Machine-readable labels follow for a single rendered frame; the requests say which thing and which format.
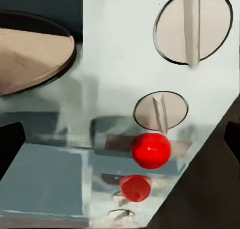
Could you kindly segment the microwave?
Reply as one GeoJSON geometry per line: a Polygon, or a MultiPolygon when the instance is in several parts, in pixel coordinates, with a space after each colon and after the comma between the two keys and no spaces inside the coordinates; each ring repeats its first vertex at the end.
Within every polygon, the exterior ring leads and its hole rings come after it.
{"type": "Polygon", "coordinates": [[[240,95],[240,0],[0,0],[0,128],[155,170],[240,95]]]}

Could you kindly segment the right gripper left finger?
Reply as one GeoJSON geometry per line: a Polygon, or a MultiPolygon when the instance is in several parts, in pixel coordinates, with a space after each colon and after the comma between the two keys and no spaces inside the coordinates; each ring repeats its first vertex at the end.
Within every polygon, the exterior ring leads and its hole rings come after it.
{"type": "Polygon", "coordinates": [[[16,150],[26,143],[25,129],[21,122],[0,127],[0,182],[16,158],[16,150]]]}

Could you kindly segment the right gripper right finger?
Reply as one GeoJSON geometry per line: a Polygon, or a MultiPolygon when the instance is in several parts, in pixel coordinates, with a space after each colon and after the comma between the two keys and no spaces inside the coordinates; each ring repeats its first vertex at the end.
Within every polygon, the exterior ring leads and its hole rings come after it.
{"type": "Polygon", "coordinates": [[[230,121],[225,129],[224,141],[240,162],[240,123],[230,121]]]}

